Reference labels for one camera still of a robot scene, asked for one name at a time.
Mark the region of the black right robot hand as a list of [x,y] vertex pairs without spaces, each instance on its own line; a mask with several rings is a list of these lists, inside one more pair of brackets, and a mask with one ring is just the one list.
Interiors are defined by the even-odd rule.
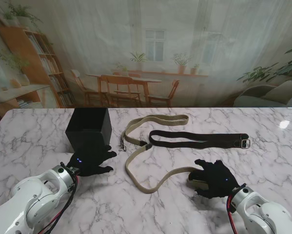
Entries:
[[222,160],[215,163],[206,162],[202,159],[195,160],[195,164],[203,168],[203,170],[195,170],[189,174],[189,180],[204,181],[208,185],[207,190],[196,188],[198,195],[206,198],[226,197],[233,193],[235,188],[239,188],[234,175],[224,165]]

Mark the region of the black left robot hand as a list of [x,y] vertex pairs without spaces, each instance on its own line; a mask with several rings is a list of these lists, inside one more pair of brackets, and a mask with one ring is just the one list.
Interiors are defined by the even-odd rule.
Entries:
[[101,164],[116,156],[116,152],[112,151],[112,147],[109,145],[93,146],[87,144],[74,152],[67,167],[78,168],[78,175],[82,177],[109,173],[113,168],[111,166],[102,167]]

